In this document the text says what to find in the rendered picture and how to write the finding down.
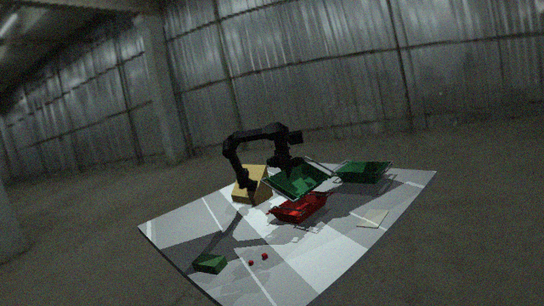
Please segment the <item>red plastic tray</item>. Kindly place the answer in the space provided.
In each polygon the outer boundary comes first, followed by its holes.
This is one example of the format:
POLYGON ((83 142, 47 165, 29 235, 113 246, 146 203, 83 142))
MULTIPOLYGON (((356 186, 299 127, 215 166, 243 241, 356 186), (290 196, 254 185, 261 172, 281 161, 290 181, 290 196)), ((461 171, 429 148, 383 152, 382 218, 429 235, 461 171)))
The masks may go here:
POLYGON ((304 220, 307 219, 307 217, 309 217, 311 214, 321 209, 326 204, 327 197, 330 196, 330 195, 324 196, 328 194, 326 192, 310 191, 309 193, 323 195, 323 196, 305 195, 304 197, 300 198, 300 200, 297 201, 296 203, 295 202, 293 203, 287 200, 278 206, 278 207, 294 208, 294 209, 298 209, 298 207, 301 207, 302 210, 307 208, 305 210, 306 213, 302 217, 299 216, 302 212, 293 211, 290 209, 280 209, 280 208, 275 208, 272 211, 268 210, 268 212, 265 214, 268 215, 269 213, 271 213, 271 214, 274 214, 279 221, 285 221, 288 223, 300 225, 304 220))

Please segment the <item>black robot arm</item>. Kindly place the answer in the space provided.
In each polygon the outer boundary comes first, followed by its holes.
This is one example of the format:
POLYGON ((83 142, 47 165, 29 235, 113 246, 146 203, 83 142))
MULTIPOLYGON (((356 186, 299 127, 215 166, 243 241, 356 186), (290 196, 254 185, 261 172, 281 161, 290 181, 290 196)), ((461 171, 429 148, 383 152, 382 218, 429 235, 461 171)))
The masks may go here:
MULTIPOLYGON (((235 150, 239 143, 259 139, 274 140, 275 148, 283 148, 287 146, 287 142, 290 143, 290 145, 302 144, 303 133, 301 130, 289 132, 289 127, 280 122, 272 122, 262 128, 240 132, 235 131, 226 140, 224 140, 222 154, 225 158, 230 160, 233 168, 235 169, 235 174, 237 177, 237 182, 240 185, 240 189, 246 188, 247 191, 254 191, 257 187, 258 181, 249 179, 249 171, 247 168, 242 167, 235 150)), ((269 166, 274 168, 277 168, 279 165, 285 162, 285 157, 281 152, 280 154, 275 152, 275 155, 268 159, 269 166)))

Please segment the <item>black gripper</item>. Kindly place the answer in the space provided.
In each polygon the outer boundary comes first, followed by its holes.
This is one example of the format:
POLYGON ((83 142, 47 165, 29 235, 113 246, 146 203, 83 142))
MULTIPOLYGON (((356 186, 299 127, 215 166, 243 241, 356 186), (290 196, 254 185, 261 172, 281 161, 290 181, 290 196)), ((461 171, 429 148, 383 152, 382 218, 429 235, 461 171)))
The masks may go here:
POLYGON ((287 176, 288 179, 291 176, 292 167, 298 167, 298 166, 300 166, 301 164, 304 163, 302 157, 295 157, 293 159, 290 159, 290 158, 292 158, 292 156, 290 156, 289 150, 290 150, 290 147, 288 147, 288 146, 283 147, 283 148, 275 148, 275 152, 277 154, 280 154, 280 152, 281 152, 285 157, 286 162, 279 165, 278 168, 281 171, 286 169, 286 176, 287 176))

